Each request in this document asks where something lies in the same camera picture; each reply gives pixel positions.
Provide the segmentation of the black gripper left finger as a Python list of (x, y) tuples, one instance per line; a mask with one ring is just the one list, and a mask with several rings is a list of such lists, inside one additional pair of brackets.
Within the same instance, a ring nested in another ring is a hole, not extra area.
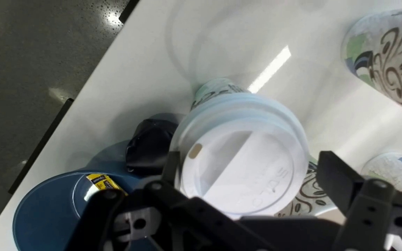
[(162, 175), (130, 193), (93, 193), (65, 251), (123, 251), (149, 239), (162, 251), (275, 251), (252, 230), (199, 198), (174, 188), (180, 153), (170, 152)]

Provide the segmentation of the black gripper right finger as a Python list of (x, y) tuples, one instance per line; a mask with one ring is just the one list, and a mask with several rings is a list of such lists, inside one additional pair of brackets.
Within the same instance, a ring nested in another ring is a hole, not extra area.
[(332, 150), (318, 154), (317, 181), (344, 223), (332, 251), (385, 251), (388, 234), (402, 239), (402, 192), (379, 178), (364, 178)]

